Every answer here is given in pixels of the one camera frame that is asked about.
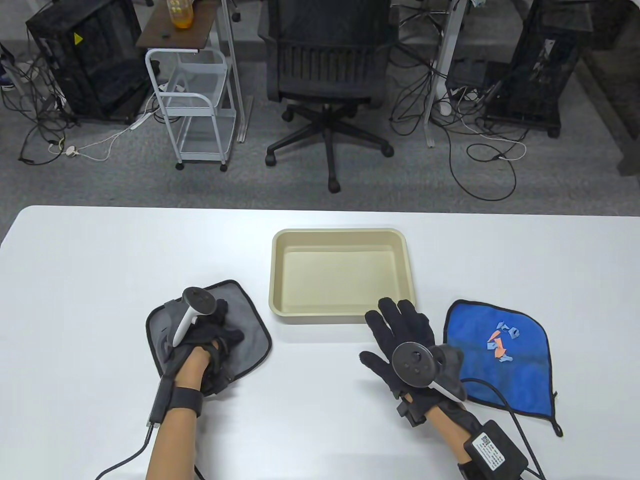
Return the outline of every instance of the beige plastic tray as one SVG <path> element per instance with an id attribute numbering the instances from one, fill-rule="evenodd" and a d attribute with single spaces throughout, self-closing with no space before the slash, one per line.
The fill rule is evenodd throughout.
<path id="1" fill-rule="evenodd" d="M 364 314 L 382 297 L 415 303 L 406 240 L 400 232 L 283 230 L 274 237 L 269 288 L 274 313 L 357 316 L 364 321 Z"/>

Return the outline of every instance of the black computer case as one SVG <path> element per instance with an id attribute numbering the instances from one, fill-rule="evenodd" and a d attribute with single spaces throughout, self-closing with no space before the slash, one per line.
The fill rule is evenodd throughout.
<path id="1" fill-rule="evenodd" d="M 131 0 L 59 0 L 27 27 L 76 116 L 133 122 L 150 80 Z"/>
<path id="2" fill-rule="evenodd" d="M 593 27 L 584 0 L 534 0 L 510 64 L 489 62 L 487 85 L 499 84 L 485 122 L 560 135 L 558 100 Z"/>

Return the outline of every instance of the plastic bottle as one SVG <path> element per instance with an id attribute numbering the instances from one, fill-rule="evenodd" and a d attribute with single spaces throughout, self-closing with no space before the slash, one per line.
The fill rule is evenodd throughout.
<path id="1" fill-rule="evenodd" d="M 193 25 L 193 6 L 191 0 L 166 0 L 171 21 L 176 28 L 191 28 Z"/>

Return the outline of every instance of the blue towel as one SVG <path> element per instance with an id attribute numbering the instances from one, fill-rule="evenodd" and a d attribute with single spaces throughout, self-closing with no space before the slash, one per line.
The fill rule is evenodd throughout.
<path id="1" fill-rule="evenodd" d="M 495 357 L 495 346 L 490 345 L 489 338 L 496 330 L 500 330 L 498 338 L 506 348 L 504 356 L 512 360 L 500 361 Z M 556 435 L 563 435 L 556 422 L 551 352 L 542 325 L 514 310 L 457 300 L 447 313 L 444 342 L 460 348 L 465 354 L 461 379 L 477 378 L 491 383 L 500 390 L 515 413 L 549 420 Z M 465 388 L 469 400 L 506 410 L 488 387 L 467 382 Z"/>

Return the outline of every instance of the gray cloth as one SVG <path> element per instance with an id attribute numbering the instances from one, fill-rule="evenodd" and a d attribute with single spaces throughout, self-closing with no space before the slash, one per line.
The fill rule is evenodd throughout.
<path id="1" fill-rule="evenodd" d="M 216 299 L 226 300 L 229 310 L 225 326 L 237 328 L 244 333 L 244 340 L 240 342 L 224 361 L 231 381 L 243 377 L 262 363 L 271 351 L 271 336 L 264 326 L 253 302 L 235 280 L 225 280 L 216 285 L 205 288 Z M 147 318 L 147 340 L 158 373 L 162 375 L 162 356 L 159 356 L 158 345 L 160 338 L 165 335 L 173 323 L 180 322 L 184 312 L 173 306 L 179 302 L 171 300 L 156 308 Z"/>

